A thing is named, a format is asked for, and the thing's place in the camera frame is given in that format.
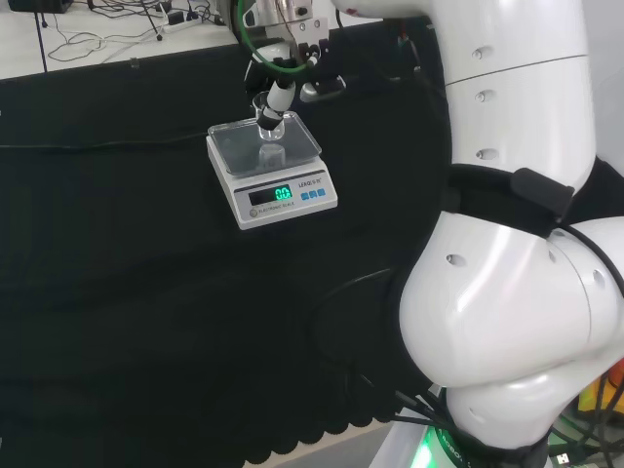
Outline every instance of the black tablecloth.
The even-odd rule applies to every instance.
[[[435,81],[432,32],[409,31]],[[387,25],[352,33],[389,72],[407,66]],[[428,385],[405,359],[396,305],[440,212],[449,128],[425,89],[386,85],[332,44],[349,93],[294,110],[323,147],[336,210],[239,231],[201,138],[2,151],[2,466],[238,467],[383,420],[396,408],[386,390]],[[250,116],[247,63],[233,46],[5,81],[0,138],[202,132]],[[592,197],[622,193],[599,170],[573,215],[598,217]]]

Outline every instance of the digital scale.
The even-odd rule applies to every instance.
[[[241,229],[338,205],[321,147],[287,112],[279,138],[265,139],[255,119],[209,129],[208,154]]]

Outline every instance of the scale display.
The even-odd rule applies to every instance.
[[[281,202],[293,197],[291,187],[289,185],[280,185],[279,187],[267,188],[257,192],[250,193],[250,202],[253,207],[264,205],[265,203]]]

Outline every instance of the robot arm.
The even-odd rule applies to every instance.
[[[431,18],[452,163],[468,179],[530,169],[582,188],[596,144],[581,0],[332,1],[353,16]],[[579,229],[624,271],[615,241],[624,220]],[[605,265],[569,234],[528,231],[442,212],[400,311],[409,354],[448,388],[455,423],[501,449],[542,440],[580,390],[624,356],[623,300]]]

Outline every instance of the table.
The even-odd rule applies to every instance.
[[[186,0],[174,0],[174,8],[188,9]],[[206,0],[191,0],[193,8],[207,5]],[[331,28],[336,28],[333,17],[333,6],[330,0],[318,0],[314,5],[317,16],[330,19]],[[142,38],[144,43],[132,45],[125,52],[118,54],[127,47],[119,43],[108,43],[103,51],[92,53],[86,58],[75,61],[60,62],[48,58],[50,71],[87,66],[103,61],[124,61],[130,58],[145,58],[194,51],[209,47],[235,44],[236,39],[227,27],[215,26],[204,22],[170,34],[165,34],[161,42],[157,42],[154,33],[149,33],[150,24],[147,18],[130,16],[121,19],[108,19],[89,10],[85,3],[73,3],[67,12],[56,16],[61,31],[89,31],[100,36],[109,34],[138,35],[146,32]],[[64,43],[64,39],[55,29],[55,17],[46,15],[50,27],[42,30],[46,53]],[[156,24],[162,21],[154,18]],[[345,25],[367,22],[364,19],[345,17]],[[132,39],[117,38],[122,41]],[[71,59],[88,52],[88,45],[74,46],[71,50],[60,51],[54,57]],[[39,42],[35,28],[34,16],[30,13],[16,13],[9,9],[7,0],[0,0],[0,80],[16,76],[43,72]]]

